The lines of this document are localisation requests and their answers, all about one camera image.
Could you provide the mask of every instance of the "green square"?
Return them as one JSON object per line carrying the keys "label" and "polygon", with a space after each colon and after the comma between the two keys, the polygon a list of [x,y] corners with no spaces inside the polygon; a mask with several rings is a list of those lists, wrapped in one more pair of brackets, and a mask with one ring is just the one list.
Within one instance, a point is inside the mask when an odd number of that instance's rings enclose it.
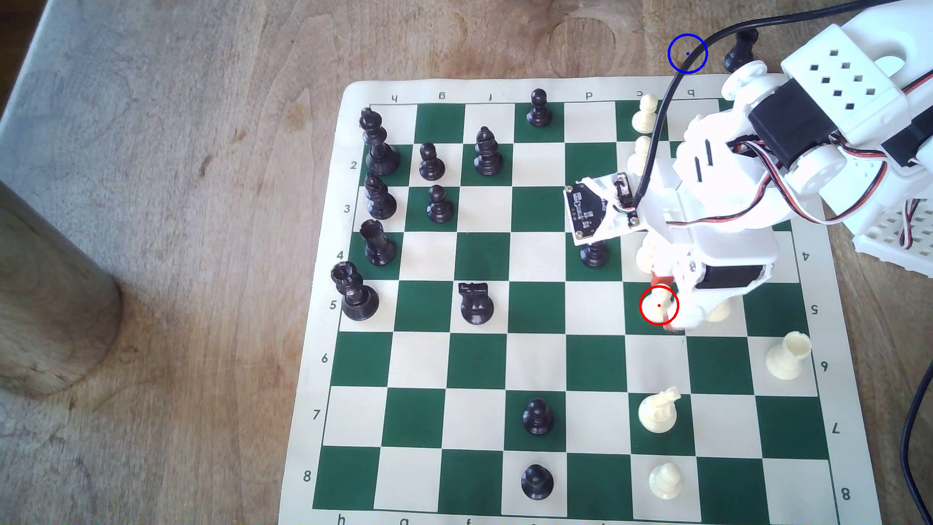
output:
{"label": "green square", "polygon": [[438,512],[499,516],[501,511],[502,451],[442,450]]}
{"label": "green square", "polygon": [[550,124],[536,128],[528,123],[531,103],[515,105],[515,142],[564,142],[564,103],[548,102]]}
{"label": "green square", "polygon": [[632,520],[632,458],[567,454],[567,517]]}
{"label": "green square", "polygon": [[356,265],[364,281],[398,279],[398,267],[402,259],[402,241],[405,235],[402,232],[386,232],[385,236],[396,243],[396,257],[385,266],[376,266],[366,258],[366,241],[363,240],[359,231],[350,235],[350,255],[347,260]]}
{"label": "green square", "polygon": [[383,447],[440,448],[444,389],[389,389]]}
{"label": "green square", "polygon": [[564,184],[619,171],[615,142],[564,144]]}
{"label": "green square", "polygon": [[389,379],[391,332],[338,332],[330,384],[384,387]]}
{"label": "green square", "polygon": [[784,337],[795,330],[810,333],[803,288],[796,282],[766,282],[742,297],[745,326],[755,337]]}
{"label": "green square", "polygon": [[[409,175],[411,173],[411,144],[393,144],[392,147],[398,151],[401,162],[398,163],[396,171],[389,175],[382,176],[382,180],[385,182],[386,186],[408,186]],[[363,185],[363,181],[366,180],[366,174],[369,173],[369,168],[366,167],[367,154],[369,154],[369,146],[364,146],[363,157],[359,163],[360,186]]]}
{"label": "green square", "polygon": [[414,122],[414,141],[417,144],[463,144],[463,104],[419,104]]}
{"label": "green square", "polygon": [[447,388],[502,390],[505,387],[506,335],[451,333]]}
{"label": "green square", "polygon": [[580,258],[580,251],[585,245],[574,246],[574,237],[567,234],[566,241],[566,269],[568,281],[621,281],[622,280],[622,247],[618,237],[608,239],[606,247],[609,248],[609,259],[599,268],[590,268]]}
{"label": "green square", "polygon": [[510,282],[510,333],[564,333],[563,282]]}
{"label": "green square", "polygon": [[697,483],[703,523],[770,523],[761,460],[697,458]]}
{"label": "green square", "polygon": [[376,447],[321,447],[312,507],[372,510],[378,471]]}
{"label": "green square", "polygon": [[568,335],[567,389],[625,392],[625,336]]}
{"label": "green square", "polygon": [[746,338],[687,337],[687,358],[691,392],[755,394]]}
{"label": "green square", "polygon": [[[637,100],[616,101],[616,140],[619,142],[634,142],[642,135],[632,127],[632,116],[638,111],[638,103]],[[661,128],[660,140],[667,140],[667,122]]]}
{"label": "green square", "polygon": [[396,332],[448,332],[451,281],[399,281]]}
{"label": "green square", "polygon": [[564,188],[512,188],[512,232],[562,232]]}
{"label": "green square", "polygon": [[[522,413],[528,402],[543,399],[554,415],[554,426],[544,435],[533,435],[522,425]],[[537,452],[565,452],[567,445],[566,401],[563,391],[534,392],[508,390],[506,392],[506,450],[534,450]]]}
{"label": "green square", "polygon": [[476,158],[476,145],[464,144],[464,157],[460,172],[461,186],[511,186],[512,185],[512,145],[499,144],[499,153],[502,153],[502,170],[499,173],[486,177],[480,175],[473,165]]}
{"label": "green square", "polygon": [[819,398],[758,396],[755,404],[765,458],[829,459]]}
{"label": "green square", "polygon": [[456,186],[445,187],[444,194],[448,201],[453,203],[453,217],[447,222],[437,224],[427,217],[427,207],[431,199],[427,196],[427,187],[409,188],[408,210],[405,212],[406,232],[456,232],[457,209],[460,201],[460,188]]}
{"label": "green square", "polygon": [[508,234],[457,234],[453,278],[458,281],[507,281]]}
{"label": "green square", "polygon": [[656,456],[693,456],[693,410],[690,408],[689,394],[681,394],[674,402],[677,421],[674,428],[666,433],[654,433],[645,428],[638,420],[638,406],[651,394],[629,394],[629,429],[632,433],[633,454],[654,454]]}

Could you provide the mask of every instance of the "white square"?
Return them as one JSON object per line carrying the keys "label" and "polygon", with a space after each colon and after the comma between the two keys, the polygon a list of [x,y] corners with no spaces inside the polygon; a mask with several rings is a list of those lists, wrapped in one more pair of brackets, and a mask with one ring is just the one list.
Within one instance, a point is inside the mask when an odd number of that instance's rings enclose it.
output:
{"label": "white square", "polygon": [[[341,312],[340,330],[343,332],[392,332],[396,328],[398,281],[364,280],[363,284],[370,286],[379,295],[379,308],[371,318],[366,320],[352,320]],[[337,295],[339,307],[342,298],[337,290],[334,290],[334,294]]]}
{"label": "white square", "polygon": [[749,337],[748,359],[752,364],[752,385],[756,395],[816,396],[813,354],[803,361],[803,372],[795,379],[785,381],[773,376],[765,366],[764,358],[774,345],[780,345],[783,337]]}
{"label": "white square", "polygon": [[562,333],[510,333],[507,390],[566,390],[567,344]]}
{"label": "white square", "polygon": [[622,281],[568,281],[564,289],[567,333],[625,335]]}
{"label": "white square", "polygon": [[457,207],[458,232],[510,232],[510,186],[462,186]]}
{"label": "white square", "polygon": [[467,104],[464,112],[464,144],[476,144],[476,135],[486,126],[499,144],[515,142],[514,104]]}
{"label": "white square", "polygon": [[[554,489],[543,500],[532,500],[522,490],[522,473],[531,465],[548,469],[554,478]],[[509,516],[567,515],[567,455],[563,452],[502,453],[502,514]]]}
{"label": "white square", "polygon": [[505,435],[505,390],[447,389],[442,447],[502,450]]}
{"label": "white square", "polygon": [[616,142],[616,103],[564,104],[564,142]]}
{"label": "white square", "polygon": [[771,523],[835,523],[835,498],[825,460],[763,460]]}
{"label": "white square", "polygon": [[379,447],[383,443],[385,387],[330,387],[324,444]]}
{"label": "white square", "polygon": [[761,458],[755,396],[694,393],[690,409],[697,456]]}
{"label": "white square", "polygon": [[508,281],[486,281],[489,298],[493,300],[493,316],[483,324],[470,324],[460,312],[463,297],[458,284],[453,283],[451,301],[451,332],[453,333],[507,333],[508,332]]}
{"label": "white square", "polygon": [[402,240],[399,280],[453,280],[456,232],[405,232]]}
{"label": "white square", "polygon": [[687,338],[683,335],[626,335],[629,392],[658,393],[677,387],[690,392]]}
{"label": "white square", "polygon": [[512,186],[563,185],[563,142],[522,142],[512,147]]}
{"label": "white square", "polygon": [[421,144],[415,144],[411,151],[411,174],[409,186],[430,188],[439,184],[444,188],[460,186],[460,175],[463,169],[463,144],[435,144],[438,158],[444,162],[444,175],[437,180],[424,180],[418,169],[421,167]]}
{"label": "white square", "polygon": [[383,118],[385,142],[389,144],[411,144],[414,142],[414,123],[418,116],[418,106],[377,105],[370,106]]}
{"label": "white square", "polygon": [[446,332],[393,333],[388,385],[409,389],[445,388],[450,345],[451,335]]}
{"label": "white square", "polygon": [[440,448],[383,447],[379,451],[378,509],[437,512]]}
{"label": "white square", "polygon": [[[384,232],[404,232],[405,231],[405,211],[408,209],[408,186],[389,186],[389,194],[396,199],[396,213],[384,220]],[[366,192],[363,187],[359,187],[356,195],[356,213],[353,220],[353,235],[359,235],[359,227],[363,222],[372,219],[369,214],[369,199],[366,198]]]}
{"label": "white square", "polygon": [[566,234],[513,232],[508,250],[508,280],[564,282]]}
{"label": "white square", "polygon": [[631,454],[629,394],[566,393],[567,452]]}

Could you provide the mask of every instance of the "white pawn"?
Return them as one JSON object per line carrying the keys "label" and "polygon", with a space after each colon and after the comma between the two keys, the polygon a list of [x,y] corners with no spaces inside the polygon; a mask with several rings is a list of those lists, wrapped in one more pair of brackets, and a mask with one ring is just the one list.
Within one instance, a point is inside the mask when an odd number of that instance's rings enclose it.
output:
{"label": "white pawn", "polygon": [[683,474],[674,463],[665,463],[654,467],[648,475],[648,486],[655,496],[663,500],[672,500],[684,488]]}
{"label": "white pawn", "polygon": [[779,345],[768,350],[764,364],[768,372],[778,379],[796,379],[803,371],[803,360],[810,356],[812,348],[806,333],[791,332],[784,336]]}
{"label": "white pawn", "polygon": [[651,133],[651,130],[654,129],[654,123],[658,119],[658,116],[654,114],[654,110],[657,108],[658,97],[651,93],[642,96],[641,100],[638,101],[638,111],[635,111],[635,114],[632,115],[632,127],[638,133]]}
{"label": "white pawn", "polygon": [[638,406],[638,420],[651,432],[665,433],[677,422],[674,401],[680,399],[677,387],[649,395]]}

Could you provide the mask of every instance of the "black cable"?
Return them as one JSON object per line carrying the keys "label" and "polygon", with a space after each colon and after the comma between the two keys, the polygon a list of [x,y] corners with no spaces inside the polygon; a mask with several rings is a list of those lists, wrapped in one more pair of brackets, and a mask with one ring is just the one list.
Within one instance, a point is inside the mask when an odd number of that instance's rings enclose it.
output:
{"label": "black cable", "polygon": [[[846,2],[845,4],[839,4],[838,6],[824,7],[822,9],[815,9],[813,11],[804,11],[801,13],[791,13],[789,15],[744,21],[731,25],[725,29],[720,29],[719,31],[713,33],[713,35],[711,35],[709,38],[706,38],[705,43],[706,47],[708,48],[726,36],[734,35],[739,31],[744,31],[746,29],[768,27],[771,25],[783,25],[786,23],[795,23],[798,21],[816,20],[832,15],[847,13],[849,11],[867,9],[869,7],[881,6],[884,4],[892,4],[897,1],[898,0],[856,0],[854,2]],[[693,63],[696,62],[697,57],[702,54],[703,43],[697,46],[697,48],[687,56],[687,59],[684,60],[684,63],[680,66],[680,69],[689,71]],[[645,192],[648,191],[648,182],[651,180],[651,170],[654,167],[654,160],[658,154],[658,143],[661,140],[661,128],[663,127],[664,122],[667,120],[667,108],[671,105],[671,101],[674,99],[674,93],[677,91],[677,87],[680,85],[680,80],[682,80],[684,75],[686,75],[681,70],[678,70],[674,74],[674,77],[671,78],[671,83],[667,86],[667,92],[664,94],[664,98],[661,100],[661,105],[658,107],[658,118],[654,122],[654,130],[651,132],[651,143],[648,147],[648,157],[646,158],[645,162],[645,174],[642,176],[641,181],[639,181],[638,189],[635,190],[635,195],[633,198],[634,207],[638,207],[642,197],[645,196]]]}
{"label": "black cable", "polygon": [[926,510],[924,499],[920,497],[917,484],[913,481],[911,464],[907,459],[907,455],[911,447],[913,422],[917,419],[917,412],[920,411],[920,403],[924,401],[924,394],[926,394],[926,389],[929,388],[931,380],[933,380],[933,361],[930,362],[930,366],[926,369],[924,378],[920,380],[917,393],[913,396],[913,403],[911,403],[911,409],[907,411],[907,421],[904,423],[904,434],[900,437],[900,468],[904,471],[904,480],[907,481],[907,490],[910,491],[913,502],[917,505],[917,510],[920,511],[920,518],[923,519],[926,525],[933,525],[933,518],[930,517],[929,511]]}

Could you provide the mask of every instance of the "white chess piece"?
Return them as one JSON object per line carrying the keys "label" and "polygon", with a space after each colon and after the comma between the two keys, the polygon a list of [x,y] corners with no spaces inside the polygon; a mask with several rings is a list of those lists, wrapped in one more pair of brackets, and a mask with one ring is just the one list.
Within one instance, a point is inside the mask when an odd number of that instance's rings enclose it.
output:
{"label": "white chess piece", "polygon": [[648,486],[655,496],[663,500],[673,500],[684,488],[683,479],[680,467],[674,463],[665,463],[654,467],[648,475]]}
{"label": "white chess piece", "polygon": [[810,356],[812,348],[806,333],[788,333],[779,345],[774,345],[765,354],[765,366],[778,379],[796,379],[803,371],[803,360]]}
{"label": "white chess piece", "polygon": [[638,406],[638,420],[651,432],[665,433],[677,422],[674,401],[680,399],[677,387],[649,395]]}

